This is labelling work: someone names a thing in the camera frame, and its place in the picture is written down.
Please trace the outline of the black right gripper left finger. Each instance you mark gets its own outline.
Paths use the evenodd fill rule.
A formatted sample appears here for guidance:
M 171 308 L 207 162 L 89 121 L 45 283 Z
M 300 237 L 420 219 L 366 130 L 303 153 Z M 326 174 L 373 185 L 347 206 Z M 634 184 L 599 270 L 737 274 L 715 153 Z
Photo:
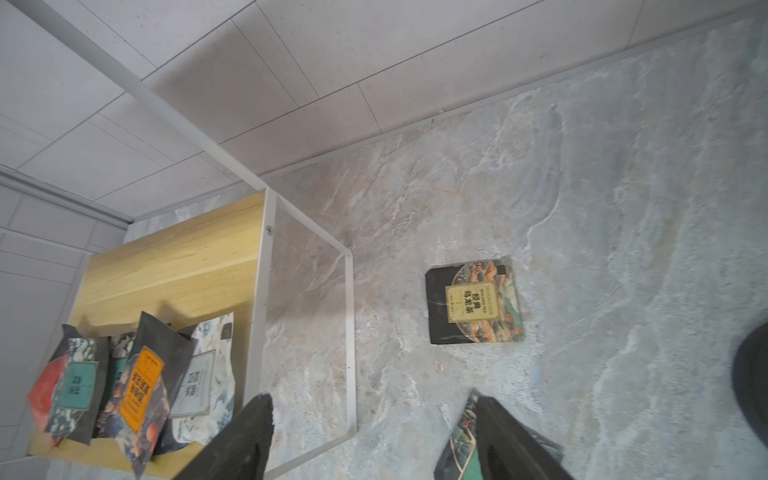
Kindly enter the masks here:
M 262 480 L 274 434 L 273 399 L 259 394 L 196 455 L 175 479 Z

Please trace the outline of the white patterned tea bag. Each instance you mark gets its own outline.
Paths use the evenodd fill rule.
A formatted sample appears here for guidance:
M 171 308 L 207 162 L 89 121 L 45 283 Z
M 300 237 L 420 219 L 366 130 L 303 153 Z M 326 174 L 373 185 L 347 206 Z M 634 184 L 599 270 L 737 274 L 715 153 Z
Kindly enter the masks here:
M 157 455 L 191 443 L 209 444 L 234 415 L 234 315 L 228 313 L 180 332 L 194 341 L 195 348 L 155 447 Z

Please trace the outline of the green label floral tea bag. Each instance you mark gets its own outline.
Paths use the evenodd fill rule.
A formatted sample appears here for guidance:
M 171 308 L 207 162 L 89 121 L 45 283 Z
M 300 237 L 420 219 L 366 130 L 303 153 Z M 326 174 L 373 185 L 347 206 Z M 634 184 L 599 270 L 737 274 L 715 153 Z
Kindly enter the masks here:
M 52 395 L 45 432 L 56 446 L 64 439 L 89 445 L 106 386 L 109 339 L 68 338 L 64 370 Z

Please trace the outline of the red tea bag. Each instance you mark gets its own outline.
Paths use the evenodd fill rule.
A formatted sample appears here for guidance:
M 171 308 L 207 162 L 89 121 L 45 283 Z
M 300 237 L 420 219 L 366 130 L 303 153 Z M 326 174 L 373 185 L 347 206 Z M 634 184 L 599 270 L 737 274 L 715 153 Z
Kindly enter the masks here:
M 69 340 L 80 337 L 80 333 L 72 325 L 62 326 L 62 338 L 58 346 L 27 395 L 35 424 L 45 435 L 50 446 L 57 444 L 52 435 L 45 432 L 52 408 L 52 396 L 66 367 Z

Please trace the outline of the beige label tea bag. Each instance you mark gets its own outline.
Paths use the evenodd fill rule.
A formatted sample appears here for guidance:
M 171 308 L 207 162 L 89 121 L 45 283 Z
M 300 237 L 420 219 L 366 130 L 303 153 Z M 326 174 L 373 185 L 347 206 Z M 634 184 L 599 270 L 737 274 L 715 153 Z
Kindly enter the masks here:
M 425 286 L 431 344 L 525 339 L 511 257 L 433 267 Z

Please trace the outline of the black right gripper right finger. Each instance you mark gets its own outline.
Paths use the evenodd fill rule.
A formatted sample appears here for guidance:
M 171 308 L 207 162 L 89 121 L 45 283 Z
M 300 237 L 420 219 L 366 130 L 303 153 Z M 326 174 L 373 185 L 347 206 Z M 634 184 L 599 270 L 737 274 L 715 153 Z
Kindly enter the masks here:
M 475 413 L 484 479 L 573 479 L 495 398 L 480 396 Z

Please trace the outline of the green label top tea bag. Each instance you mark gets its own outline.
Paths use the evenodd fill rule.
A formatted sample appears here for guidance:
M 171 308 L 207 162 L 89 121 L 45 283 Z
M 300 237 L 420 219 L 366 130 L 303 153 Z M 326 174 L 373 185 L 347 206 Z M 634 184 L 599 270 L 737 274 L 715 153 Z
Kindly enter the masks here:
M 480 396 L 484 395 L 475 389 L 470 391 L 459 421 L 453 428 L 436 464 L 434 470 L 436 479 L 484 479 L 481 472 L 476 435 L 475 404 Z M 522 425 L 562 465 L 563 448 L 537 431 Z

